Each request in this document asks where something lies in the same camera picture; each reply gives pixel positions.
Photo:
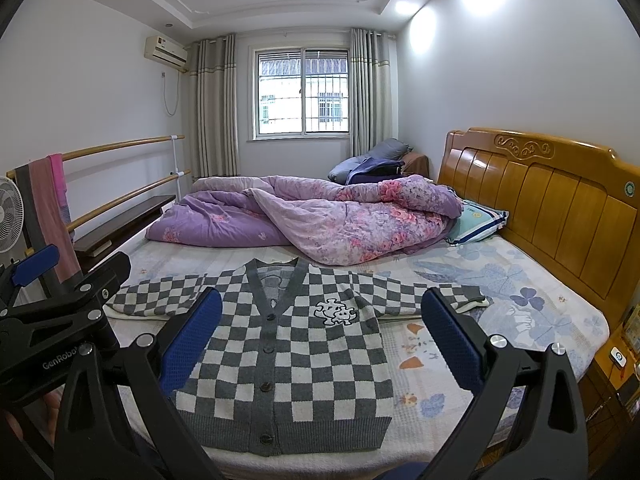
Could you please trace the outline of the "grey white checkered cardigan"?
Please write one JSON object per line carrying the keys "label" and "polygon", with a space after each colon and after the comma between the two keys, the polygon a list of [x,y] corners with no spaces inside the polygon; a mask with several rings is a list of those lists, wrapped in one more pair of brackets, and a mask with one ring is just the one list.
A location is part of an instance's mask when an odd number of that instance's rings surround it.
{"label": "grey white checkered cardigan", "polygon": [[222,315],[171,402],[209,454],[403,453],[471,402],[421,318],[426,285],[400,276],[247,261],[217,275],[122,288],[111,315],[167,320],[218,290]]}

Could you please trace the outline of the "white electric fan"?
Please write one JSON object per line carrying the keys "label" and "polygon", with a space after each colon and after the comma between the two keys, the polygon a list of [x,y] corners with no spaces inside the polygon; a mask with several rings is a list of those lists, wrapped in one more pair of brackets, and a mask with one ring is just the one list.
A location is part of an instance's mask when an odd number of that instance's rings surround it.
{"label": "white electric fan", "polygon": [[10,252],[22,236],[24,203],[17,185],[8,177],[0,182],[0,252]]}

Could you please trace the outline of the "dark wooden bench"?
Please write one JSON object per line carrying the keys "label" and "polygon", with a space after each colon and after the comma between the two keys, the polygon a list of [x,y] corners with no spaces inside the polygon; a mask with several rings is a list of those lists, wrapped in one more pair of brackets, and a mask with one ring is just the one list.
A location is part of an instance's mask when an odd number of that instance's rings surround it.
{"label": "dark wooden bench", "polygon": [[74,249],[81,271],[88,273],[102,259],[111,255],[163,214],[163,206],[175,195],[157,195],[121,212],[76,240]]}

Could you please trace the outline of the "pink towel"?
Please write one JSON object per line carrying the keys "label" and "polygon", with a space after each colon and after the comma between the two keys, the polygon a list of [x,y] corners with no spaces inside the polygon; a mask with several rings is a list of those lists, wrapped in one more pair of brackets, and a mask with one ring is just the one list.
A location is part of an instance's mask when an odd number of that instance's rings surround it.
{"label": "pink towel", "polygon": [[62,296],[82,279],[74,251],[66,202],[66,182],[58,155],[35,159],[14,170],[14,182],[21,192],[25,220],[23,234],[33,250],[54,245],[58,264],[43,274],[40,284],[49,297]]}

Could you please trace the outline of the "wooden nightstand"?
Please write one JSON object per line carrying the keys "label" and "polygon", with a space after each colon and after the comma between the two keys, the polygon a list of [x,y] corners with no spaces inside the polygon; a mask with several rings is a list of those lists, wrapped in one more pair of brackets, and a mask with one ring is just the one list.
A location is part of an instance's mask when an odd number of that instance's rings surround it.
{"label": "wooden nightstand", "polygon": [[[626,356],[623,370],[616,367],[610,351],[617,347]],[[588,478],[594,476],[614,455],[628,434],[634,416],[618,392],[636,374],[638,359],[624,338],[623,325],[612,330],[608,340],[596,353],[585,376],[578,382],[584,406],[588,438]]]}

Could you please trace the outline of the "small white device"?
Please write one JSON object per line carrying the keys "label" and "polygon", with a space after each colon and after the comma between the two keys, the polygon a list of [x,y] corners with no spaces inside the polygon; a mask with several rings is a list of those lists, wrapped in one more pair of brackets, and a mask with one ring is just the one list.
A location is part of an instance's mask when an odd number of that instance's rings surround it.
{"label": "small white device", "polygon": [[626,356],[623,355],[623,352],[620,351],[619,348],[613,347],[610,351],[610,358],[614,365],[621,370],[623,370],[626,366]]}

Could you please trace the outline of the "blue striped pillow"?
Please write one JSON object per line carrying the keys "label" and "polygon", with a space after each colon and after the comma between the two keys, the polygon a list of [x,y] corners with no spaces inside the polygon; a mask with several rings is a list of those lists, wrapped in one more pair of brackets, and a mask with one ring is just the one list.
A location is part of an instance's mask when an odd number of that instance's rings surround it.
{"label": "blue striped pillow", "polygon": [[462,200],[462,214],[454,222],[446,241],[450,245],[479,242],[501,230],[509,220],[506,210]]}

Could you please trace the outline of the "wooden bed headboard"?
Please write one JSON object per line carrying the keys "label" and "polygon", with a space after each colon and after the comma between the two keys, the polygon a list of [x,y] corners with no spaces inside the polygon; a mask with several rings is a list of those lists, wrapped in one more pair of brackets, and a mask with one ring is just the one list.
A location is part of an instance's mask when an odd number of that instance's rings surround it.
{"label": "wooden bed headboard", "polygon": [[638,167],[601,145],[469,128],[448,133],[438,180],[507,211],[502,237],[623,322],[639,284]]}

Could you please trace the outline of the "purple floral quilt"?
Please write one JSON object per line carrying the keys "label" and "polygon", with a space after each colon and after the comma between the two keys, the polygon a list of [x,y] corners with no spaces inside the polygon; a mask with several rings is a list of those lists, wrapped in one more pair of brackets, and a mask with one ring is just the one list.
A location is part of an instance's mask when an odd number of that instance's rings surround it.
{"label": "purple floral quilt", "polygon": [[291,245],[325,266],[356,266],[442,240],[462,211],[454,191],[417,174],[346,185],[289,176],[208,177],[146,237],[208,248]]}

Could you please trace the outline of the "white air conditioner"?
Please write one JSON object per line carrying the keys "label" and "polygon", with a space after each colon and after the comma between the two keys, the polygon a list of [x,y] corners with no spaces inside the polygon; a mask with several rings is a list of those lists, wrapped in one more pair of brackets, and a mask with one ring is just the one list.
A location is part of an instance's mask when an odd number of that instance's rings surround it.
{"label": "white air conditioner", "polygon": [[184,70],[188,62],[186,49],[162,36],[146,38],[143,55],[148,60],[171,66],[176,70]]}

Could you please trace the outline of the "left grey curtain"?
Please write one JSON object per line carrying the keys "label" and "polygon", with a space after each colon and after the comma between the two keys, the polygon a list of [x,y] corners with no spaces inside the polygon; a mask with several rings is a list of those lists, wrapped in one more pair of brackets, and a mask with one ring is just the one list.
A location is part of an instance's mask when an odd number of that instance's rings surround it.
{"label": "left grey curtain", "polygon": [[192,169],[198,177],[239,173],[236,36],[190,45],[188,122]]}

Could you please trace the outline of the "blue grey bedding pile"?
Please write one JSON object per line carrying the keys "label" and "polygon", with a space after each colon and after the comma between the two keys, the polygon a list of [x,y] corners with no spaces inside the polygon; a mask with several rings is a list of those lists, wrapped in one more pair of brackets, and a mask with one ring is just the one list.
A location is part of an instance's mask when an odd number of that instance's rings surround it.
{"label": "blue grey bedding pile", "polygon": [[375,145],[366,154],[345,159],[328,174],[331,182],[348,185],[376,183],[402,176],[404,156],[411,151],[408,144],[387,139]]}

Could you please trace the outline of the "barred window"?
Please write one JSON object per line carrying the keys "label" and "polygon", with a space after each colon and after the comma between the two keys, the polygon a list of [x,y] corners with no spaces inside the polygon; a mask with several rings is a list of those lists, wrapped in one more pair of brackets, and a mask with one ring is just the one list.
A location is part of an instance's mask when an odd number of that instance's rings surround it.
{"label": "barred window", "polygon": [[349,54],[337,48],[254,54],[254,138],[347,136]]}

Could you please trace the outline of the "right grey curtain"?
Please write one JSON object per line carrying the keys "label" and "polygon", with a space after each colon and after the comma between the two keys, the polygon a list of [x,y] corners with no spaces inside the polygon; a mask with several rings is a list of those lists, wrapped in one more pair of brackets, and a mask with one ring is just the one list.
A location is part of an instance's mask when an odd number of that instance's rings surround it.
{"label": "right grey curtain", "polygon": [[350,154],[363,155],[396,136],[394,127],[392,37],[352,28],[349,44]]}

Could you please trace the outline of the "lower wooden rail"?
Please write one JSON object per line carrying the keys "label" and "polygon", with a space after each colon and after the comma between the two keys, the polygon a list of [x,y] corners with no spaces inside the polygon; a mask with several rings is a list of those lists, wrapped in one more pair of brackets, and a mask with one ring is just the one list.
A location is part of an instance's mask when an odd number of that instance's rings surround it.
{"label": "lower wooden rail", "polygon": [[86,224],[87,222],[95,219],[96,217],[99,217],[101,214],[104,214],[104,212],[107,212],[117,206],[120,206],[121,204],[127,203],[130,200],[133,200],[134,198],[150,192],[151,190],[154,190],[154,188],[159,188],[160,186],[172,182],[172,181],[177,181],[179,180],[181,177],[186,176],[187,174],[190,174],[191,170],[187,169],[184,171],[178,171],[176,174],[171,174],[168,177],[164,177],[163,179],[154,181],[150,184],[147,184],[145,186],[142,186],[141,188],[136,188],[135,190],[126,193],[122,196],[119,196],[117,198],[114,198],[114,200],[110,200],[109,202],[107,202],[106,204],[103,204],[101,206],[99,206],[96,209],[93,209],[92,211],[87,212],[86,214],[83,214],[82,216],[80,216],[79,218],[73,220],[72,222],[70,222],[67,226],[66,226],[66,230],[68,232],[72,232],[73,230],[76,230],[77,228],[79,228],[80,226],[83,226],[84,224]]}

